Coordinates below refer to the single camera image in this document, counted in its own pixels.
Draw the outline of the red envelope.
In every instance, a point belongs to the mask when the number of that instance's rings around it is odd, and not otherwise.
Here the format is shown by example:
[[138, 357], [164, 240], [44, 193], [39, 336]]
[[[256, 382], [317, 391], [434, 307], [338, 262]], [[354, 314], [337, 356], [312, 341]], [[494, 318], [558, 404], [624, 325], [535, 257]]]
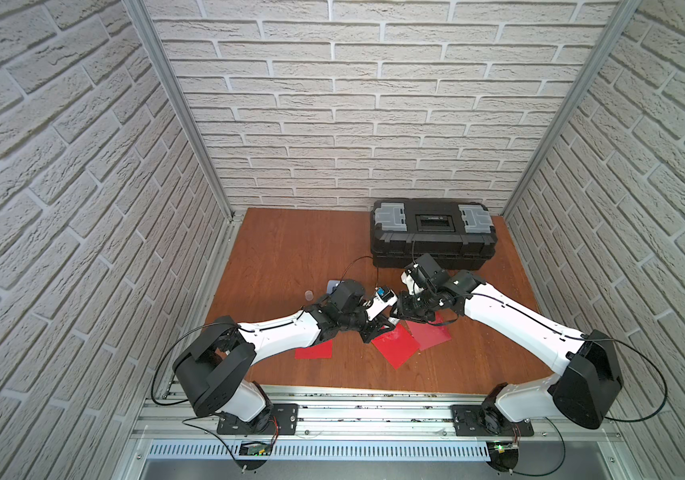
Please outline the red envelope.
[[294, 351], [294, 358], [297, 360], [332, 359], [332, 353], [334, 353], [334, 342], [330, 340], [318, 345], [298, 348]]
[[394, 369], [400, 368], [419, 351], [419, 343], [401, 324], [372, 340], [371, 344]]
[[408, 321], [406, 325], [410, 335], [416, 340], [420, 351], [444, 344], [451, 339], [444, 318], [440, 313], [435, 314], [433, 321], [427, 323]]

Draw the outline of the black plastic toolbox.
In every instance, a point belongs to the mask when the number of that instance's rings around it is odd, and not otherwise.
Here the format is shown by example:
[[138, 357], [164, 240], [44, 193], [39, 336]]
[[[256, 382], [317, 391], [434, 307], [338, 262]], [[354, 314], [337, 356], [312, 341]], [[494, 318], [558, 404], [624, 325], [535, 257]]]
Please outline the black plastic toolbox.
[[402, 268], [429, 254], [446, 270], [482, 268], [497, 235], [481, 203], [448, 199], [384, 199], [370, 216], [370, 255], [378, 268]]

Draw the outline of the aluminium right corner post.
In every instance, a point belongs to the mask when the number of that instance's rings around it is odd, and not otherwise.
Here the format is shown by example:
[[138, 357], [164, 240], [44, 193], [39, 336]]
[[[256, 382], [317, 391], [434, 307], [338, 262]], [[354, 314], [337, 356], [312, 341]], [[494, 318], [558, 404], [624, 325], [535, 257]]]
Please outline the aluminium right corner post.
[[618, 2], [614, 12], [612, 12], [612, 16], [606, 23], [604, 30], [601, 32], [596, 44], [593, 46], [588, 58], [572, 83], [570, 90], [568, 90], [564, 97], [560, 108], [558, 108], [552, 122], [546, 129], [542, 140], [540, 140], [536, 150], [534, 150], [532, 158], [530, 158], [526, 168], [523, 170], [522, 176], [517, 182], [510, 198], [504, 205], [501, 212], [503, 218], [508, 218], [514, 212], [516, 206], [518, 206], [534, 175], [544, 162], [546, 155], [556, 144], [562, 129], [568, 124], [574, 111], [580, 106], [599, 70], [604, 66], [609, 54], [614, 50], [640, 4], [640, 0], [622, 0]]

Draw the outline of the aluminium corner post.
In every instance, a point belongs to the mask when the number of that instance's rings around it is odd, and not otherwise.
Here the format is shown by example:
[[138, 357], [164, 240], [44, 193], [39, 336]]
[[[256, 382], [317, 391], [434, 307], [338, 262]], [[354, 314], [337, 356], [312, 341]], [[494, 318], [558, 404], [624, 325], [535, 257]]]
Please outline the aluminium corner post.
[[516, 206], [518, 206], [534, 175], [544, 162], [546, 155], [556, 144], [562, 129], [568, 124], [574, 111], [580, 106], [599, 70], [604, 66], [609, 54], [614, 50], [640, 4], [640, 0], [622, 0], [618, 2], [614, 12], [612, 12], [612, 16], [606, 23], [604, 30], [601, 32], [596, 44], [593, 46], [588, 58], [572, 83], [570, 90], [568, 90], [564, 97], [560, 108], [558, 108], [552, 122], [546, 129], [542, 140], [540, 140], [536, 150], [534, 150], [532, 158], [530, 158], [526, 168], [523, 170], [522, 176], [517, 182], [510, 198], [504, 205], [501, 212], [503, 218], [508, 218], [514, 212]]
[[174, 110], [180, 126], [182, 126], [182, 131], [186, 134], [188, 142], [190, 142], [192, 152], [194, 152], [204, 172], [204, 177], [208, 180], [208, 184], [210, 184], [212, 192], [214, 192], [214, 198], [216, 198], [220, 210], [222, 210], [226, 218], [232, 220], [234, 215], [236, 215], [234, 208], [230, 205], [226, 190], [224, 190], [224, 186], [222, 186], [222, 182], [220, 182], [220, 178], [216, 174], [212, 158], [210, 158], [208, 148], [204, 144], [204, 138], [202, 138], [202, 134], [196, 125], [194, 114], [186, 101], [186, 96], [182, 92], [182, 86], [180, 86], [178, 78], [174, 75], [174, 68], [172, 68], [172, 64], [166, 55], [164, 44], [162, 44], [156, 28], [154, 28], [154, 22], [152, 22], [144, 2], [140, 0], [126, 0], [124, 5], [148, 54], [148, 58], [150, 58], [150, 62], [152, 62], [156, 70], [158, 80], [160, 80], [160, 84], [162, 84], [168, 96], [172, 110]]

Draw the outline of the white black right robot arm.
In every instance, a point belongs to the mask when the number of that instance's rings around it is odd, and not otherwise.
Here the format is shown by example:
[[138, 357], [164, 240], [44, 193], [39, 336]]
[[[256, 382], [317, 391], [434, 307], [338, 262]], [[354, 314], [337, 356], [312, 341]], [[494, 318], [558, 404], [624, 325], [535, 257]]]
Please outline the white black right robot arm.
[[475, 274], [449, 275], [428, 254], [401, 276], [399, 319], [428, 320], [450, 309], [484, 324], [529, 351], [550, 376], [522, 384], [500, 383], [481, 404], [478, 421], [498, 435], [530, 419], [560, 415], [590, 430], [600, 428], [623, 387], [615, 347], [604, 333], [568, 328], [517, 303]]

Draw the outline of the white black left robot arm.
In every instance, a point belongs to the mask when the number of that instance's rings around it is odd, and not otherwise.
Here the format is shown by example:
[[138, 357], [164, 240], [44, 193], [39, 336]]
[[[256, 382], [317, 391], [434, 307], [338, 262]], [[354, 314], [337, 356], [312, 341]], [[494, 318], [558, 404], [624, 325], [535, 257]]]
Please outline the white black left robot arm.
[[196, 418], [216, 415], [262, 431], [272, 424], [274, 404], [262, 386], [246, 381], [252, 366], [326, 343], [340, 332], [356, 332], [368, 343], [394, 330], [385, 312], [396, 301], [390, 289], [377, 288], [368, 298], [362, 284], [342, 280], [332, 292], [286, 317], [238, 323], [224, 316], [202, 329], [172, 370]]

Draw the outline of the aluminium left corner post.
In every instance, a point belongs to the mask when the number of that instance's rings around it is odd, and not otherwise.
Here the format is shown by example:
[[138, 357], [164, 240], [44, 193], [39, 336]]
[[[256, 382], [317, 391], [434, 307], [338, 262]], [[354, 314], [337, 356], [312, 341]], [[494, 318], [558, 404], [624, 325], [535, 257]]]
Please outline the aluminium left corner post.
[[212, 192], [214, 192], [214, 198], [216, 198], [220, 210], [222, 210], [226, 218], [232, 220], [234, 215], [236, 215], [234, 208], [230, 205], [226, 190], [224, 190], [224, 186], [222, 186], [222, 182], [220, 182], [220, 178], [216, 174], [212, 158], [210, 158], [208, 148], [204, 144], [204, 138], [202, 138], [202, 134], [196, 125], [194, 114], [186, 101], [186, 96], [182, 92], [182, 86], [180, 86], [178, 78], [174, 75], [174, 68], [172, 68], [172, 64], [166, 55], [164, 44], [162, 44], [156, 28], [154, 28], [154, 22], [152, 22], [144, 2], [140, 0], [126, 0], [124, 5], [148, 54], [148, 58], [150, 58], [150, 62], [152, 62], [156, 70], [158, 80], [160, 80], [160, 84], [162, 84], [168, 96], [172, 110], [174, 110], [180, 126], [182, 126], [182, 131], [186, 134], [188, 142], [190, 142], [192, 152], [194, 152], [204, 172], [204, 177], [208, 180], [208, 184], [210, 184]]

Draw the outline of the grey hole punch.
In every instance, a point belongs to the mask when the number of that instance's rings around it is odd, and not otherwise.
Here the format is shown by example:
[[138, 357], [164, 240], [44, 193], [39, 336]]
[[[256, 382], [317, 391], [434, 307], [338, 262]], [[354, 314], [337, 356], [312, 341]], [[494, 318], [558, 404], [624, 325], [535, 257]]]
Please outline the grey hole punch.
[[342, 283], [340, 280], [330, 280], [328, 281], [328, 285], [326, 285], [326, 294], [332, 294], [336, 288], [338, 288], [338, 285]]

